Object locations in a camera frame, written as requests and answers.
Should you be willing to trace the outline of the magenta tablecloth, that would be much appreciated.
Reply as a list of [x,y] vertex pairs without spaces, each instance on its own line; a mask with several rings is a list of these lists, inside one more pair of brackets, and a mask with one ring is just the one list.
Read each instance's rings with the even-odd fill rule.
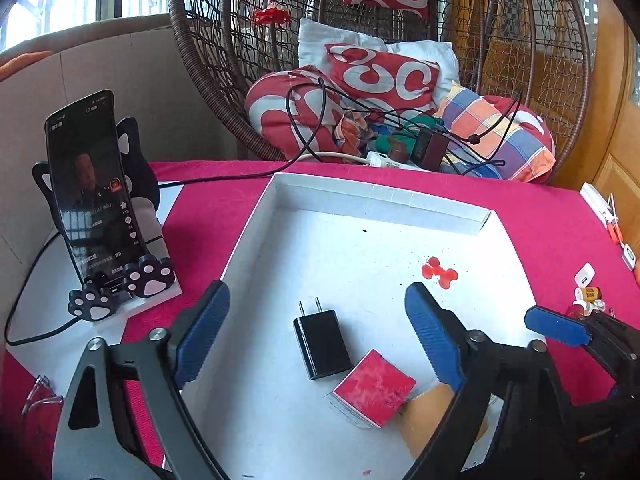
[[[177,314],[219,278],[250,212],[265,187],[263,180],[243,174],[272,169],[270,162],[191,160],[157,162],[162,181],[206,178],[178,197],[165,229],[183,293],[157,308],[130,318],[125,341],[136,341],[156,326],[169,325]],[[460,200],[494,210],[511,237],[538,304],[566,311],[574,276],[585,264],[596,270],[598,285],[614,313],[639,324],[639,287],[596,216],[575,191],[511,181],[475,179],[451,174],[410,174],[407,170],[299,162],[299,174],[343,178],[405,188]],[[1,369],[1,475],[5,479],[47,479],[51,474],[53,437],[60,411],[40,408],[32,432],[21,424],[21,410],[35,382],[13,356]]]

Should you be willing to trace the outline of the white square device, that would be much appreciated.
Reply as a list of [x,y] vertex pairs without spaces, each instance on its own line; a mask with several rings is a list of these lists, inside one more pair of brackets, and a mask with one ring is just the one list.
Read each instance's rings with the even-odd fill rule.
[[634,268],[636,267],[636,263],[637,263],[637,257],[634,254],[634,251],[626,243],[621,244],[620,248],[622,248],[623,262],[626,264],[626,267],[629,270],[633,271]]

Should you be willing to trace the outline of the white paper sheet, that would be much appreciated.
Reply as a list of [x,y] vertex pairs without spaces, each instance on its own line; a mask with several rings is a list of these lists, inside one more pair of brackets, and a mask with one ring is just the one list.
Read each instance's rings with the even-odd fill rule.
[[[72,316],[67,310],[68,293],[78,285],[78,277],[64,240],[57,238],[43,252],[26,282],[12,318],[10,338],[24,339],[41,335],[70,322]],[[128,318],[181,294],[180,285],[173,284],[154,297],[129,300],[116,314],[103,321],[80,321],[54,337],[11,346],[9,354],[32,376],[46,376],[54,392],[64,396],[81,353],[90,339],[101,337],[108,344],[118,344]]]

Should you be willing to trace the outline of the plaid pillow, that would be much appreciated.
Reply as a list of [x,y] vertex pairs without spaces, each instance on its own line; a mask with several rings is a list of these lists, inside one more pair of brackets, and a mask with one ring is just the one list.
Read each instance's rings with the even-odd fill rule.
[[517,99],[479,96],[454,84],[436,117],[451,133],[442,172],[544,183],[555,165],[555,143],[544,120]]

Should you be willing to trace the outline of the orange clip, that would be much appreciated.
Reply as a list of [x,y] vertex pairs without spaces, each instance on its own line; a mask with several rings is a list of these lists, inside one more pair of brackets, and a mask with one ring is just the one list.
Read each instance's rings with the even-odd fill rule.
[[608,235],[615,244],[624,244],[623,234],[617,221],[608,222],[606,224],[606,229],[608,230]]

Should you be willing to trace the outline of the orange cloth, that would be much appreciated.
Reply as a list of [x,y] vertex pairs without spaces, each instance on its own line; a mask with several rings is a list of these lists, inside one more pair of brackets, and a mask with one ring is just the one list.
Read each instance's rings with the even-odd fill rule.
[[52,51],[27,52],[11,58],[0,66],[0,81],[8,79],[20,70],[24,70],[25,67],[37,63],[52,54]]

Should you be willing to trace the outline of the red white square pillow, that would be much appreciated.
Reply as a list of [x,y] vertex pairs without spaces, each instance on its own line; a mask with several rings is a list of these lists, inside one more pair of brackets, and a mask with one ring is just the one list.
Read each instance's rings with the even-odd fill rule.
[[349,44],[326,46],[330,78],[346,94],[380,110],[433,114],[437,63]]

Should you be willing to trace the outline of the white usb charger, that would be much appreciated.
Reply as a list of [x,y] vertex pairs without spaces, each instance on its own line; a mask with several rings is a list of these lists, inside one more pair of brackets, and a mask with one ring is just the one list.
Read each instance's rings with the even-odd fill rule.
[[594,270],[594,267],[589,262],[586,262],[574,276],[576,286],[588,287],[595,275],[596,271]]

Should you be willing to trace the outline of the black power adapter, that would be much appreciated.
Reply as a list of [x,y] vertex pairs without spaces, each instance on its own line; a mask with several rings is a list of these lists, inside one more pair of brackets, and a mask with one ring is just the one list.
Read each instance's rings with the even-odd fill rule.
[[438,171],[442,166],[449,139],[437,131],[421,128],[412,149],[410,160],[419,168]]

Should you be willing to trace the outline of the white cardboard tray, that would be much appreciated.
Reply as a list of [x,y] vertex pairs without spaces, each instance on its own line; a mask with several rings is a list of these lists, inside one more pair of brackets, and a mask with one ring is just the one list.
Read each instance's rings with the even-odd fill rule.
[[405,312],[428,259],[457,278],[428,290],[469,328],[525,346],[534,302],[495,211],[371,183],[279,174],[260,196],[222,278],[230,308],[182,396],[232,479],[399,479],[412,457],[395,424],[364,426],[308,377],[293,322],[336,313],[353,360],[376,350],[416,381],[436,376]]

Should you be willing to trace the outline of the black usb charger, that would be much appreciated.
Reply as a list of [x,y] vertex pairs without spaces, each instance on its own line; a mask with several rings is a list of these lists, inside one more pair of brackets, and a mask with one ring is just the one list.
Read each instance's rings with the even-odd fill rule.
[[316,299],[316,310],[307,313],[298,302],[299,317],[293,321],[295,335],[310,380],[327,378],[352,369],[352,360],[334,310],[324,310]]

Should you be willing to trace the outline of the yellow lighter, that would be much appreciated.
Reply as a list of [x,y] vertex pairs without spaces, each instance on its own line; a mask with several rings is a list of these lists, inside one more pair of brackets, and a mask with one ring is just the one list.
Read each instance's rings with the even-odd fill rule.
[[577,301],[585,301],[592,304],[602,298],[602,292],[599,287],[577,287],[575,289],[575,298]]

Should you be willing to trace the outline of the silver ingot ornament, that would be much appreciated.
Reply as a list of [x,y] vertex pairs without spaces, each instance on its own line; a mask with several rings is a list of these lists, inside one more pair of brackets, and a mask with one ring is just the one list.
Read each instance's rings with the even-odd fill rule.
[[596,312],[604,312],[606,310],[606,304],[603,300],[597,299],[593,302],[586,300],[575,300],[572,305],[567,309],[565,314],[569,318],[576,318],[581,320]]

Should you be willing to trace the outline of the red cigarette pack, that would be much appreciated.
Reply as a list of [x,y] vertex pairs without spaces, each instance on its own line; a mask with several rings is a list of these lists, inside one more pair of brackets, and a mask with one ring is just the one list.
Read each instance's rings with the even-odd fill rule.
[[328,395],[356,426],[382,429],[400,410],[416,380],[371,349]]

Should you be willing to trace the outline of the red white seat cushion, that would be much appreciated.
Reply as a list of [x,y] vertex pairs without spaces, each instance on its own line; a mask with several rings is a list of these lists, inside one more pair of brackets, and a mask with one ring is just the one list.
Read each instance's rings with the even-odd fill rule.
[[311,65],[262,76],[245,98],[248,122],[287,159],[300,152],[318,124],[309,147],[338,152],[333,130],[344,108],[334,89],[334,82]]

